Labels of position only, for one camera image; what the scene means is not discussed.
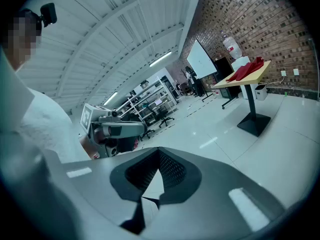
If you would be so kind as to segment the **person's grey shirt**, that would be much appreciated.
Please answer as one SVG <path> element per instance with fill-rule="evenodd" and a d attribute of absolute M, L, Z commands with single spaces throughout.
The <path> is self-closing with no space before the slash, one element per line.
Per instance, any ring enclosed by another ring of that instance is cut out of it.
<path fill-rule="evenodd" d="M 4 130 L 17 131 L 41 149 L 56 152 L 61 163 L 90 160 L 69 116 L 54 100 L 21 81 L 0 46 L 0 131 Z"/>

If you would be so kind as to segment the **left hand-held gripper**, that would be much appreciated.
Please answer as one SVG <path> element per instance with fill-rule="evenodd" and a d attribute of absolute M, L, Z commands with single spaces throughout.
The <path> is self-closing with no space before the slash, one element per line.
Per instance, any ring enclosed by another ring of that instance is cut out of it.
<path fill-rule="evenodd" d="M 131 152 L 138 137 L 147 132 L 144 122 L 123 121 L 115 110 L 88 103 L 83 107 L 80 125 L 99 158 Z"/>

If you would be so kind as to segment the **red cloth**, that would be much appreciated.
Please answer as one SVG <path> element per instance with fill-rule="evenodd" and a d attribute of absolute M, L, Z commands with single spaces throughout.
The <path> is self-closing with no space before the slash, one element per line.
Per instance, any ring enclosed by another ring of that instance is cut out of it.
<path fill-rule="evenodd" d="M 253 62 L 248 62 L 246 65 L 241 66 L 233 76 L 228 78 L 227 82 L 241 81 L 243 78 L 247 77 L 251 73 L 259 70 L 264 65 L 264 59 L 260 56 L 256 57 Z"/>

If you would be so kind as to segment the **black office chair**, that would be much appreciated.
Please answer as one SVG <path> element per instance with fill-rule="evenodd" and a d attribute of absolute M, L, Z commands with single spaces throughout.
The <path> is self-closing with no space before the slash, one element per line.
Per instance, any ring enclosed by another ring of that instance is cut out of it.
<path fill-rule="evenodd" d="M 168 117 L 168 113 L 169 111 L 167 109 L 162 109 L 162 108 L 158 109 L 157 120 L 161 122 L 159 125 L 160 128 L 162 127 L 163 124 L 165 124 L 165 126 L 167 127 L 168 126 L 167 121 L 174 120 L 174 118 Z"/>
<path fill-rule="evenodd" d="M 150 111 L 151 115 L 153 116 L 153 119 L 154 119 L 153 122 L 154 122 L 154 123 L 156 123 L 157 121 L 159 121 L 159 119 L 160 119 L 160 118 L 159 118 L 159 115 L 158 115 L 154 110 L 152 110 L 147 103 L 144 103 L 144 104 L 142 105 L 142 107 L 145 108 L 145 109 L 148 109 L 148 110 Z M 153 129 L 147 129 L 147 131 L 140 137 L 140 140 L 143 141 L 143 138 L 144 138 L 145 136 L 147 136 L 147 138 L 150 139 L 149 134 L 150 134 L 151 132 L 155 132 L 155 131 L 154 131 Z"/>

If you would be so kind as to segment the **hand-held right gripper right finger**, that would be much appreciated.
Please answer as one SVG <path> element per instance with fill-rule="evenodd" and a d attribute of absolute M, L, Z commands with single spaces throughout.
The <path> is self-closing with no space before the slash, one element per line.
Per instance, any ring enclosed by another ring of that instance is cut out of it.
<path fill-rule="evenodd" d="M 150 240 L 270 240 L 283 205 L 226 163 L 159 147 L 164 193 Z"/>

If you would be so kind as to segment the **light wooden pedestal table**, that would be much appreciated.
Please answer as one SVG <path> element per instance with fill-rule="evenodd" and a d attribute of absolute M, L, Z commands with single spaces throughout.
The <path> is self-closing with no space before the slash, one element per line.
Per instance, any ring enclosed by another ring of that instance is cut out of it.
<path fill-rule="evenodd" d="M 264 65 L 260 69 L 249 74 L 242 80 L 234 80 L 227 82 L 226 80 L 234 75 L 235 72 L 233 72 L 232 74 L 224 78 L 221 82 L 213 86 L 213 89 L 222 89 L 244 85 L 248 97 L 250 113 L 237 125 L 237 127 L 256 137 L 259 137 L 261 135 L 261 133 L 264 131 L 264 129 L 270 122 L 271 118 L 269 116 L 256 113 L 255 100 L 253 98 L 252 89 L 250 85 L 258 84 L 260 82 L 260 80 L 266 73 L 267 69 L 270 67 L 270 64 L 270 60 L 264 61 Z"/>

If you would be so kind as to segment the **white shelving unit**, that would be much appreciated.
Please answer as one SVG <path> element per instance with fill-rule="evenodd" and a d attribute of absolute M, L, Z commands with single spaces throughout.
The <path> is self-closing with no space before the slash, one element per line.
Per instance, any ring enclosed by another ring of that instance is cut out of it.
<path fill-rule="evenodd" d="M 122 117 L 134 114 L 140 121 L 153 124 L 154 119 L 150 111 L 143 108 L 145 103 L 156 113 L 158 109 L 166 109 L 168 114 L 173 114 L 177 110 L 177 100 L 172 92 L 163 81 L 157 79 L 127 99 Z"/>

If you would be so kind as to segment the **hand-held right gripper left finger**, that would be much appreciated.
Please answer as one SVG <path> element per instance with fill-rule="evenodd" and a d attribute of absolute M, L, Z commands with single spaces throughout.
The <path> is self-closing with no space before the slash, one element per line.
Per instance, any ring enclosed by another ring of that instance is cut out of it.
<path fill-rule="evenodd" d="M 112 178 L 114 168 L 135 158 L 141 159 L 156 151 L 147 148 L 120 156 L 61 163 L 58 155 L 46 151 L 46 162 L 50 178 L 60 191 L 59 198 L 71 215 L 76 240 L 161 240 L 159 228 L 144 229 L 141 199 L 135 201 L 120 197 L 115 187 L 134 191 L 127 179 Z"/>

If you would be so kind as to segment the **white water dispenser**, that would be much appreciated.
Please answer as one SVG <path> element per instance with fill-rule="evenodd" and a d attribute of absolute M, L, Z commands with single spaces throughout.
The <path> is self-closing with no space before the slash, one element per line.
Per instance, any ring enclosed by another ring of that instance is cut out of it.
<path fill-rule="evenodd" d="M 232 64 L 232 68 L 233 70 L 236 72 L 241 66 L 245 66 L 247 63 L 250 62 L 250 59 L 248 56 L 242 56 L 238 59 L 236 59 Z M 253 99 L 256 100 L 257 99 L 257 96 L 256 96 L 256 93 L 255 93 L 255 88 L 258 86 L 258 84 L 251 84 L 250 85 L 250 88 L 251 88 L 251 91 L 252 91 L 252 95 L 253 95 Z M 244 99 L 248 99 L 248 95 L 247 95 L 247 91 L 245 89 L 245 86 L 244 85 L 241 85 L 240 86 L 241 88 L 241 91 L 242 91 L 242 95 L 243 95 L 243 98 Z"/>

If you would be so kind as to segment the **whiteboard on black stand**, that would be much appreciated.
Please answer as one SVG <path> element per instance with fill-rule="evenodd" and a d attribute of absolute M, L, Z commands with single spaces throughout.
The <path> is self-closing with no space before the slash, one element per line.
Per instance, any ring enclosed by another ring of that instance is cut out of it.
<path fill-rule="evenodd" d="M 205 91 L 212 91 L 214 85 L 218 84 L 214 76 L 217 69 L 214 65 L 214 60 L 210 58 L 203 46 L 197 40 L 191 47 L 187 56 L 187 61 L 194 71 L 193 75 L 200 80 L 202 88 Z"/>

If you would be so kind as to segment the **person's left forearm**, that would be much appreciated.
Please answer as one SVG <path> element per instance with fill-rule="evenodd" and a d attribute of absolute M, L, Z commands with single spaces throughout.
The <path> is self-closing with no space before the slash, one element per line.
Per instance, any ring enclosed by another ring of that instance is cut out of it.
<path fill-rule="evenodd" d="M 89 138 L 87 135 L 83 135 L 79 138 L 79 142 L 82 146 L 82 148 L 85 150 L 85 152 L 88 154 L 88 156 L 91 159 L 94 159 L 96 153 L 97 153 L 97 149 L 95 148 L 94 145 L 92 145 L 92 143 L 90 142 Z"/>

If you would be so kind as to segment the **ceiling light panel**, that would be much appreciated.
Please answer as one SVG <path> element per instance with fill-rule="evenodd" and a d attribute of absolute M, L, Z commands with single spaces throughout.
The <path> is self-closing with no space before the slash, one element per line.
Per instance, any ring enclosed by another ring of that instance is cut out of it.
<path fill-rule="evenodd" d="M 149 67 L 153 67 L 154 65 L 156 65 L 157 63 L 161 62 L 162 60 L 166 59 L 168 56 L 170 56 L 172 54 L 172 51 L 169 51 L 168 53 L 166 53 L 165 55 L 161 56 L 160 58 L 156 59 L 154 62 L 152 62 Z"/>
<path fill-rule="evenodd" d="M 106 106 L 116 95 L 118 94 L 118 92 L 114 92 L 103 104 L 103 106 Z"/>

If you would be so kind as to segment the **black cabinet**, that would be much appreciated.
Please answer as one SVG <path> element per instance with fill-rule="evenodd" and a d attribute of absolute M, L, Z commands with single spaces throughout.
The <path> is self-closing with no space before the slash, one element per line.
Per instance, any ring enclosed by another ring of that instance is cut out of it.
<path fill-rule="evenodd" d="M 213 62 L 216 72 L 213 74 L 217 83 L 221 82 L 224 78 L 228 77 L 231 73 L 233 73 L 233 69 L 229 63 L 229 61 L 222 57 Z M 240 93 L 239 86 L 232 86 L 227 88 L 219 89 L 223 98 L 233 99 L 238 96 Z"/>

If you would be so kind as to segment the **clear water dispenser bottle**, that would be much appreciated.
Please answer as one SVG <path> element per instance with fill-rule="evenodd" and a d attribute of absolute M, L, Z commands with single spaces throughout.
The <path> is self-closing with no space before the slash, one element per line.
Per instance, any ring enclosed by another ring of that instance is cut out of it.
<path fill-rule="evenodd" d="M 221 35 L 224 38 L 222 43 L 231 57 L 235 60 L 241 58 L 243 54 L 236 40 L 232 36 L 227 36 L 223 31 Z"/>

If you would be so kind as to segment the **white trash bin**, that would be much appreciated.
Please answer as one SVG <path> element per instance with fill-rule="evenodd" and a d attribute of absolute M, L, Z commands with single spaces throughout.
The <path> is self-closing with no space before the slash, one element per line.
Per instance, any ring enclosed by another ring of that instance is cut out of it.
<path fill-rule="evenodd" d="M 265 84 L 259 84 L 255 88 L 255 95 L 258 101 L 264 101 L 268 95 L 267 86 Z"/>

